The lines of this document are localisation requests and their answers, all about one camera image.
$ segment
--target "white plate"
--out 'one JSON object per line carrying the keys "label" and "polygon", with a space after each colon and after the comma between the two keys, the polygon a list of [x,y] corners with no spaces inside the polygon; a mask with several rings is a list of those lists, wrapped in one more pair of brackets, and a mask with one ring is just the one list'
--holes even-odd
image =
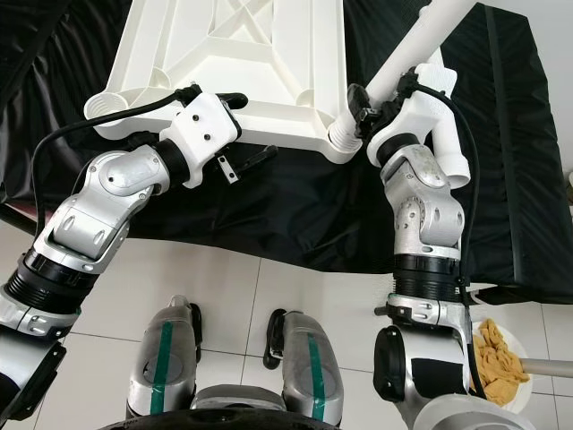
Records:
{"label": "white plate", "polygon": [[[480,325],[482,325],[482,323],[483,321],[474,322],[474,334],[480,337],[483,337],[482,333],[479,332],[479,327]],[[509,350],[520,358],[527,358],[526,350],[523,348],[523,345],[521,345],[521,342],[519,342],[519,340],[517,340],[517,338],[513,334],[511,334],[507,329],[504,329],[498,324],[496,325],[498,326],[498,329],[500,329],[500,333],[503,335],[505,343],[508,344]],[[517,388],[517,394],[515,399],[513,399],[510,403],[508,403],[502,408],[510,412],[513,412],[514,414],[518,414],[524,409],[527,402],[531,398],[531,393],[533,391],[533,388],[534,388],[533,376],[529,375],[529,381],[527,381],[526,383],[521,383]]]}

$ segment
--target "white wall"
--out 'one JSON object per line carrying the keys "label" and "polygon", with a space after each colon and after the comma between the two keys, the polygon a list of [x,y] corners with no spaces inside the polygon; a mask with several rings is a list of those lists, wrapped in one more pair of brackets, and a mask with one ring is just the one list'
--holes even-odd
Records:
{"label": "white wall", "polygon": [[573,170],[573,0],[482,0],[529,19],[547,80],[563,170]]}

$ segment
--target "black fabric backdrop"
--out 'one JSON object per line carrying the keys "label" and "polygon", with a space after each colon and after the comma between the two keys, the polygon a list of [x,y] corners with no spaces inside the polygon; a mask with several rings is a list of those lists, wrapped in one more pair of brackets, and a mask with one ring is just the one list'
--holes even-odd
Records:
{"label": "black fabric backdrop", "polygon": [[[33,202],[31,153],[44,135],[83,119],[85,100],[105,87],[130,3],[0,0],[0,202]],[[345,2],[349,83],[368,83],[426,3]],[[573,231],[547,81],[527,20],[478,5],[442,53],[458,71],[453,99],[472,127],[482,164],[472,280],[502,286],[480,297],[573,303]],[[137,133],[110,142],[89,130],[58,140],[41,169],[49,206],[70,193],[94,155],[153,138]],[[234,144],[229,158],[260,149]],[[378,174],[363,151],[336,166],[319,153],[280,149],[232,186],[207,168],[201,187],[152,199],[131,233],[320,271],[388,272],[392,212]],[[469,189],[455,196],[467,207]]]}

